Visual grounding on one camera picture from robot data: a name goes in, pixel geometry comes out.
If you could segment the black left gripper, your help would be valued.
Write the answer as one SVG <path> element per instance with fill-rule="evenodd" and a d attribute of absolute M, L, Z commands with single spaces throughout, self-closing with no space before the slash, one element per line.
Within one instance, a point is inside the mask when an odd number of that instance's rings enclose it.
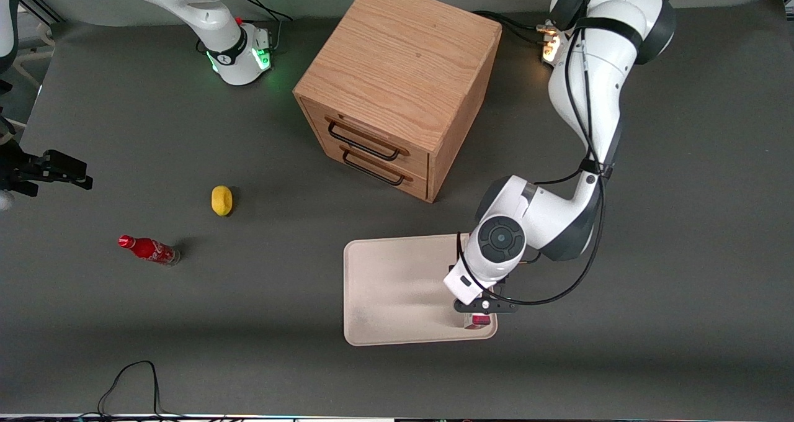
<path fill-rule="evenodd" d="M 504 289 L 505 282 L 500 281 L 493 287 L 488 287 L 487 291 L 480 289 L 479 294 L 469 304 L 465 304 L 459 299 L 453 301 L 453 309 L 462 314 L 471 315 L 496 315 L 513 314 L 518 312 L 519 306 L 496 297 Z"/>

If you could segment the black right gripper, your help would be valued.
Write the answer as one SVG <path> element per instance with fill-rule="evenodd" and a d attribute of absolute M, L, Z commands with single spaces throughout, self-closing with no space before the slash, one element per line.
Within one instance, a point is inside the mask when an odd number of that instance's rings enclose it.
<path fill-rule="evenodd" d="M 25 153 L 16 139 L 1 145 L 1 190 L 28 197 L 38 196 L 39 182 L 65 182 L 83 190 L 93 187 L 87 165 L 62 151 L 47 150 L 42 156 Z"/>

